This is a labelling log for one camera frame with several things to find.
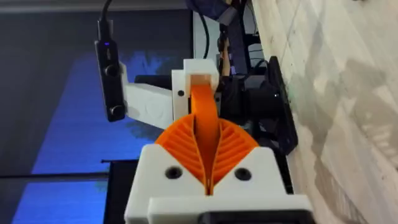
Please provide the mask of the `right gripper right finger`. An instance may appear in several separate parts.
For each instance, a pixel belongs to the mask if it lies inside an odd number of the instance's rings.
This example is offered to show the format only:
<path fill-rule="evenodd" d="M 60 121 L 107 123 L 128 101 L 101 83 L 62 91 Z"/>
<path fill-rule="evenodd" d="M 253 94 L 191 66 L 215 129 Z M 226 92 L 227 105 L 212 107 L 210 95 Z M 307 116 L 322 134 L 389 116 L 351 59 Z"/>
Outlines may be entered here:
<path fill-rule="evenodd" d="M 274 152 L 244 129 L 220 119 L 220 139 L 210 164 L 210 195 L 286 193 Z"/>

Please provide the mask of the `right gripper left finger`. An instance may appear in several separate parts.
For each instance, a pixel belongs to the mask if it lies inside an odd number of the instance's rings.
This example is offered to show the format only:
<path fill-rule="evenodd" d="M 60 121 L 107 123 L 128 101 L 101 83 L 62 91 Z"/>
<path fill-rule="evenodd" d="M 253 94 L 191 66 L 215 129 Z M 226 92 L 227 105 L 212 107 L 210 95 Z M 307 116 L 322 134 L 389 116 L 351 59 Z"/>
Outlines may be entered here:
<path fill-rule="evenodd" d="M 125 223 L 197 223 L 206 182 L 194 127 L 194 115 L 186 115 L 142 148 Z"/>

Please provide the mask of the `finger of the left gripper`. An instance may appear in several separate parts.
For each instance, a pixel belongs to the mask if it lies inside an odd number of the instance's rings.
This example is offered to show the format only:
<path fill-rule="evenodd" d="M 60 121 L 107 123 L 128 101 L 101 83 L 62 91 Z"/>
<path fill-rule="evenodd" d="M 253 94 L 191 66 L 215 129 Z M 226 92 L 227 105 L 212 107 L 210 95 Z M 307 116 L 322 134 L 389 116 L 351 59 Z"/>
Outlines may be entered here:
<path fill-rule="evenodd" d="M 220 73 L 211 59 L 184 59 L 181 70 L 172 70 L 172 108 L 174 120 L 188 114 L 188 99 L 195 85 L 204 85 L 214 97 Z"/>

